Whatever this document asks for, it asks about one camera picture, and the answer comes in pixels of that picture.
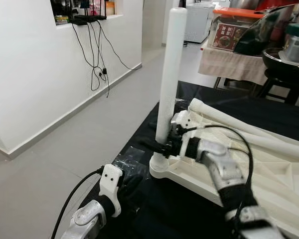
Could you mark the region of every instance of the plastic wrap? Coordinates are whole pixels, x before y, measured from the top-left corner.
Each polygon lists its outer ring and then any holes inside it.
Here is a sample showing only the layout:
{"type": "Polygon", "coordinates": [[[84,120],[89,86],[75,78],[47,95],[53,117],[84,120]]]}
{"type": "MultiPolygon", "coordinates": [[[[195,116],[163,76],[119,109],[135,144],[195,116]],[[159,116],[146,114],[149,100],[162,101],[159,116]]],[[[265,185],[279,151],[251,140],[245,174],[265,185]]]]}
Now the plastic wrap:
{"type": "Polygon", "coordinates": [[[129,147],[124,154],[119,154],[115,158],[113,165],[124,170],[124,180],[129,180],[135,176],[142,176],[144,179],[149,179],[149,168],[139,163],[143,155],[144,151],[129,147]]]}

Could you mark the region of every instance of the power cable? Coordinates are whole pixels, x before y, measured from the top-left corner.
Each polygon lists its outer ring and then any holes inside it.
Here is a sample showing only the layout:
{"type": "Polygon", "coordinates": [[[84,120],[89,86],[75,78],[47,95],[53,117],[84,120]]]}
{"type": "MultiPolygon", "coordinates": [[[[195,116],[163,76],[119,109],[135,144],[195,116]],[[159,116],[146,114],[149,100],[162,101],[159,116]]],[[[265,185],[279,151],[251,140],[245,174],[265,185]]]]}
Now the power cable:
{"type": "Polygon", "coordinates": [[[121,58],[119,57],[119,55],[118,55],[118,54],[116,53],[116,51],[114,50],[113,45],[111,44],[111,42],[109,41],[109,39],[108,39],[107,36],[105,35],[104,30],[103,30],[101,24],[99,23],[98,20],[97,20],[97,22],[98,22],[98,24],[99,24],[99,26],[100,26],[100,29],[101,29],[101,31],[102,31],[102,33],[103,33],[105,39],[106,39],[106,40],[108,41],[108,43],[110,44],[110,46],[111,46],[111,48],[112,48],[114,54],[118,57],[118,59],[120,60],[120,62],[121,62],[127,69],[129,69],[129,70],[131,70],[131,71],[136,71],[136,70],[138,70],[138,69],[131,69],[131,68],[129,68],[126,64],[124,64],[124,62],[121,60],[121,58]]]}
{"type": "Polygon", "coordinates": [[[74,29],[74,32],[75,32],[75,35],[76,35],[76,37],[77,37],[77,40],[78,40],[78,42],[79,42],[79,44],[80,44],[80,47],[81,47],[81,49],[82,49],[84,59],[85,59],[85,61],[87,62],[87,64],[88,64],[89,66],[92,67],[92,72],[91,72],[91,91],[96,91],[96,90],[98,90],[99,87],[100,87],[100,79],[99,79],[99,77],[101,77],[101,79],[102,79],[104,82],[106,82],[106,80],[108,80],[108,77],[107,77],[107,79],[106,79],[106,76],[105,76],[105,79],[103,79],[103,77],[102,77],[103,69],[102,69],[101,67],[99,67],[99,56],[101,56],[101,59],[102,59],[102,62],[103,62],[103,66],[104,66],[104,68],[105,68],[104,61],[103,61],[103,56],[102,56],[102,53],[100,52],[99,44],[98,44],[98,42],[97,42],[97,40],[96,40],[96,35],[95,35],[94,28],[93,28],[92,24],[90,24],[90,25],[91,25],[91,27],[92,27],[92,29],[93,29],[93,33],[94,33],[94,37],[95,37],[95,41],[96,41],[96,44],[97,44],[97,47],[98,47],[98,62],[97,62],[97,65],[95,65],[95,55],[94,55],[93,44],[92,44],[92,39],[91,39],[91,31],[90,31],[90,27],[89,27],[89,25],[87,24],[87,26],[88,26],[88,32],[89,32],[90,46],[91,46],[91,51],[92,51],[92,56],[93,56],[93,64],[91,64],[91,63],[87,60],[87,58],[86,58],[86,55],[85,55],[83,46],[82,46],[81,41],[80,41],[80,39],[79,39],[78,33],[77,33],[77,31],[76,31],[76,29],[75,29],[75,27],[74,27],[74,24],[72,24],[72,27],[73,27],[73,29],[74,29]],[[95,72],[95,69],[96,69],[96,68],[100,69],[100,71],[102,72],[102,73],[100,73],[99,76],[98,76],[98,75],[96,74],[96,72],[95,72]],[[93,75],[95,75],[95,77],[96,77],[97,80],[98,80],[98,86],[97,86],[96,88],[93,88],[93,75]]]}
{"type": "Polygon", "coordinates": [[[104,70],[102,70],[102,73],[103,73],[103,75],[104,75],[104,78],[105,78],[105,80],[103,80],[103,78],[102,78],[102,76],[100,76],[101,77],[101,79],[104,81],[104,82],[108,82],[108,95],[106,96],[106,98],[107,97],[109,97],[109,94],[110,94],[110,82],[109,82],[109,76],[108,76],[108,73],[107,73],[107,71],[106,71],[106,66],[105,66],[105,63],[104,63],[104,59],[103,59],[103,56],[102,56],[102,52],[100,51],[100,37],[101,37],[101,29],[102,29],[102,27],[101,27],[101,24],[98,22],[98,24],[99,24],[99,26],[100,26],[100,30],[99,30],[99,39],[98,39],[98,41],[96,40],[96,35],[95,35],[95,30],[94,30],[94,28],[93,28],[93,25],[90,23],[90,25],[91,25],[91,27],[92,27],[92,30],[93,30],[93,33],[94,33],[94,39],[95,39],[95,43],[96,43],[96,45],[97,45],[97,47],[98,47],[98,65],[99,65],[99,56],[101,57],[101,60],[102,60],[102,63],[103,63],[103,67],[104,67],[104,69],[105,69],[105,73],[104,73],[104,70]]]}

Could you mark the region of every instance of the white bracket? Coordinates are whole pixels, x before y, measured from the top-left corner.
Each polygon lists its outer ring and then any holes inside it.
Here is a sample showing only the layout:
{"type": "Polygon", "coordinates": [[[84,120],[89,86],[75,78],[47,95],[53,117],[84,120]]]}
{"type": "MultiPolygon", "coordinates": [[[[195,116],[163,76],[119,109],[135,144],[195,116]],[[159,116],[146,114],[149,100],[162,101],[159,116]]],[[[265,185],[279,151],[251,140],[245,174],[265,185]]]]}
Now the white bracket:
{"type": "Polygon", "coordinates": [[[114,218],[121,213],[121,205],[118,200],[118,183],[122,175],[123,172],[121,169],[112,164],[106,164],[100,180],[99,195],[105,195],[112,201],[115,207],[115,212],[112,215],[114,218]]]}

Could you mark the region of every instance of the white plastic pipe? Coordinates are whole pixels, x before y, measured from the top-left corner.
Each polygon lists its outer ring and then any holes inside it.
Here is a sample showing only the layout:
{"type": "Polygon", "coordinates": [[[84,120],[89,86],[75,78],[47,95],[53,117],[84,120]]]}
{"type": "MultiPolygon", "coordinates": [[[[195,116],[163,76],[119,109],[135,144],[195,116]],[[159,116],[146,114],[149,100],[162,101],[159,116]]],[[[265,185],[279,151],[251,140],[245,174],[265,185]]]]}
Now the white plastic pipe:
{"type": "MultiPolygon", "coordinates": [[[[265,137],[261,137],[258,135],[246,133],[246,132],[239,132],[239,133],[246,139],[247,142],[249,142],[251,144],[258,145],[262,148],[267,148],[269,150],[278,152],[283,155],[288,155],[289,157],[299,158],[299,146],[298,145],[286,143],[283,141],[277,141],[274,139],[265,138],[265,137]]],[[[231,138],[241,140],[241,138],[239,138],[237,135],[235,135],[234,133],[232,133],[230,131],[225,132],[225,134],[231,138]]]]}
{"type": "MultiPolygon", "coordinates": [[[[174,114],[186,19],[187,10],[185,8],[175,7],[169,12],[165,59],[160,88],[160,101],[155,137],[156,141],[159,143],[166,143],[167,136],[170,131],[170,121],[174,114]]],[[[168,160],[161,154],[154,153],[150,166],[155,171],[164,171],[168,167],[168,160]]]]}
{"type": "Polygon", "coordinates": [[[247,124],[245,122],[242,122],[234,117],[231,117],[215,108],[212,108],[211,106],[206,105],[204,102],[193,99],[188,107],[190,110],[198,113],[202,113],[205,116],[208,116],[211,120],[220,122],[222,124],[228,125],[232,128],[239,129],[241,131],[251,133],[254,135],[262,136],[265,138],[271,138],[273,140],[281,141],[280,139],[277,139],[276,137],[270,135],[267,132],[262,131],[261,129],[258,129],[250,124],[247,124]]]}

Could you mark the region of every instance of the white tablecloth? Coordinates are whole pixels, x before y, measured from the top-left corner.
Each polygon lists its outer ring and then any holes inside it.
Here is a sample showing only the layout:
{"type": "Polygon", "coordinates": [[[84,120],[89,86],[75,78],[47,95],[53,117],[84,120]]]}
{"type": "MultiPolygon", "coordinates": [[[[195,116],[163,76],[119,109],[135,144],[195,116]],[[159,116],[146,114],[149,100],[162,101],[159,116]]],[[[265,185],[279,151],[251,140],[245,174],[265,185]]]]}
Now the white tablecloth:
{"type": "MultiPolygon", "coordinates": [[[[202,58],[198,70],[200,74],[239,81],[251,81],[258,85],[263,85],[267,81],[267,77],[264,74],[266,66],[261,57],[210,48],[206,44],[202,46],[202,49],[202,58]]],[[[273,86],[271,92],[285,97],[288,94],[288,89],[273,86]]]]}

